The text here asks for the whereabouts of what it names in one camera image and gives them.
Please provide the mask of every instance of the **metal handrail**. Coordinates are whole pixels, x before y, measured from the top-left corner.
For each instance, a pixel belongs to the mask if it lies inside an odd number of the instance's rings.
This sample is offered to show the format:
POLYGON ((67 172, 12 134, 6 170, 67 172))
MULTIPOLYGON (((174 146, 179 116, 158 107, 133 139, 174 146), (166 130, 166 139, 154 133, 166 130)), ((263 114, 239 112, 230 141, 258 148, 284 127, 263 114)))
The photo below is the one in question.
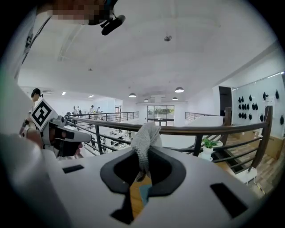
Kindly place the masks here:
POLYGON ((108 113, 89 113, 89 114, 74 114, 74 115, 68 115, 68 116, 90 116, 90 115, 106 115, 106 114, 124 114, 124 113, 138 113, 137 112, 108 112, 108 113))
MULTIPOLYGON (((128 124, 128 123, 118 123, 118 122, 107 122, 107 121, 98 121, 92 119, 77 118, 74 116, 67 116, 67 118, 86 122, 92 125, 98 125, 103 127, 109 127, 120 130, 129 130, 129 131, 138 131, 142 125, 141 124, 128 124)), ((264 128, 268 125, 267 122, 255 123, 250 125, 242 126, 213 126, 213 127, 175 127, 175 126, 162 126, 160 134, 174 134, 174 135, 217 135, 217 134, 233 134, 240 133, 249 130, 256 130, 264 128)))
POLYGON ((219 116, 219 115, 212 115, 212 114, 204 114, 204 113, 197 113, 197 112, 185 112, 189 114, 197 114, 197 115, 203 115, 203 116, 219 116))

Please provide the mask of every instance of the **black slot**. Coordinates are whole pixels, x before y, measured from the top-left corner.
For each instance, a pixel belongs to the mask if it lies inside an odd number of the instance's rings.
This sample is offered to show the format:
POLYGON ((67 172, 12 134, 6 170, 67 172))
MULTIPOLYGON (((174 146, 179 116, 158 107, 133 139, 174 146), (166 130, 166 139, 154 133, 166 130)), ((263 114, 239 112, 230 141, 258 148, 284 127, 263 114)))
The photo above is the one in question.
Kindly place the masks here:
POLYGON ((233 219, 248 209, 223 183, 210 187, 233 219))
POLYGON ((80 170, 80 169, 84 169, 84 167, 82 165, 76 165, 76 166, 71 166, 71 167, 67 167, 67 168, 62 168, 64 173, 71 173, 71 172, 75 172, 75 171, 80 170))

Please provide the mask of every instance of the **glass door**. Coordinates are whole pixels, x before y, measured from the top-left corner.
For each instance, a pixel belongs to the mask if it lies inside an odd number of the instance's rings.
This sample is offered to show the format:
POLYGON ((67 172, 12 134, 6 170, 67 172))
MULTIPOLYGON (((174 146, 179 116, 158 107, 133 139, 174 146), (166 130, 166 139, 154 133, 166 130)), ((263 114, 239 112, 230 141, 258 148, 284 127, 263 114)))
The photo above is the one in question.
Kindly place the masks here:
POLYGON ((157 126, 173 126, 174 105, 147 106, 147 121, 154 121, 157 126))

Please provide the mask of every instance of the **railing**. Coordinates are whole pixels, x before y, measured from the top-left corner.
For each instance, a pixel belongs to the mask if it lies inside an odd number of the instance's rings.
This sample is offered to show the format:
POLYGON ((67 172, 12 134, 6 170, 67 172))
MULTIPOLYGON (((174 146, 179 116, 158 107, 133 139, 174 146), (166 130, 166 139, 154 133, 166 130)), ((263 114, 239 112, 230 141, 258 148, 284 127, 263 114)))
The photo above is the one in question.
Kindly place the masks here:
POLYGON ((73 120, 72 124, 69 125, 78 125, 81 128, 93 128, 92 124, 84 124, 86 123, 86 119, 98 120, 98 121, 107 121, 107 122, 122 122, 122 121, 129 121, 132 119, 138 118, 138 112, 116 112, 116 113, 94 113, 94 114, 76 114, 76 115, 69 115, 68 121, 71 121, 71 117, 78 117, 80 121, 73 120))
POLYGON ((203 114, 203 113, 194 113, 194 112, 185 112, 185 120, 189 122, 201 117, 201 116, 218 116, 218 115, 210 115, 210 114, 203 114))
MULTIPOLYGON (((273 107, 272 106, 267 106, 265 109, 265 121, 261 122, 261 123, 256 123, 256 124, 251 124, 251 125, 244 125, 244 126, 230 126, 230 116, 231 116, 231 108, 226 108, 226 115, 224 118, 224 124, 223 126, 217 126, 217 127, 173 127, 173 126, 163 126, 161 127, 160 130, 160 134, 173 134, 173 135, 194 135, 195 136, 195 143, 193 145, 193 147, 189 147, 189 148, 169 148, 175 151, 179 151, 179 152, 187 152, 188 154, 192 154, 193 156, 198 156, 199 153, 202 152, 202 139, 203 136, 211 136, 211 135, 222 135, 222 137, 225 136, 225 138, 227 138, 227 136, 229 134, 234 134, 234 133, 240 133, 240 132, 245 132, 245 131, 250 131, 250 130, 256 130, 256 129, 262 129, 262 137, 258 137, 255 138, 253 140, 249 140, 246 142, 242 142, 242 143, 238 143, 238 144, 234 144, 234 145, 225 145, 225 142, 223 142, 223 146, 221 147, 215 147, 214 148, 214 154, 215 153, 225 153, 227 152, 228 149, 230 148, 235 148, 235 147, 240 147, 243 146, 245 144, 248 143, 252 143, 254 141, 259 140, 259 146, 246 151, 240 155, 236 155, 236 156, 229 156, 229 157, 224 157, 224 158, 220 158, 220 159, 214 159, 213 162, 214 163, 220 163, 220 162, 231 162, 231 161, 237 161, 238 158, 242 157, 242 156, 246 156, 254 151, 256 151, 256 154, 254 156, 253 159, 249 159, 247 161, 244 161, 242 163, 235 163, 234 165, 231 166, 232 169, 236 169, 237 167, 239 167, 238 171, 236 171, 235 173, 244 171, 244 170, 250 170, 252 167, 256 168, 257 165, 260 163, 264 153, 265 153, 265 149, 267 147, 267 143, 269 140, 269 136, 270 136, 270 131, 271 131, 271 125, 272 125, 272 116, 273 116, 273 107), (249 166, 244 167, 243 165, 246 164, 247 162, 251 162, 251 164, 249 166)), ((76 127, 82 128, 92 134, 96 135, 96 141, 94 139, 92 139, 92 144, 94 145, 95 143, 98 145, 98 149, 91 146, 93 149, 96 149, 97 151, 99 151, 100 154, 103 154, 102 152, 102 147, 110 149, 111 151, 117 151, 117 149, 109 147, 107 145, 103 145, 101 143, 100 137, 104 137, 104 138, 109 138, 112 139, 114 141, 120 142, 120 143, 125 143, 127 145, 130 145, 131 141, 126 141, 126 140, 122 140, 122 139, 117 139, 111 136, 106 136, 106 135, 102 135, 99 132, 99 126, 103 126, 103 127, 108 127, 108 128, 113 128, 113 129, 120 129, 120 130, 126 130, 126 131, 134 131, 137 132, 142 125, 133 125, 133 124, 126 124, 126 123, 118 123, 118 122, 107 122, 107 121, 97 121, 97 120, 93 120, 93 119, 89 119, 89 118, 77 118, 74 116, 68 116, 68 119, 72 119, 73 121, 82 121, 85 122, 87 124, 91 124, 91 125, 95 125, 95 132, 90 131, 88 129, 84 129, 70 121, 68 121, 69 124, 71 125, 75 125, 76 127)))

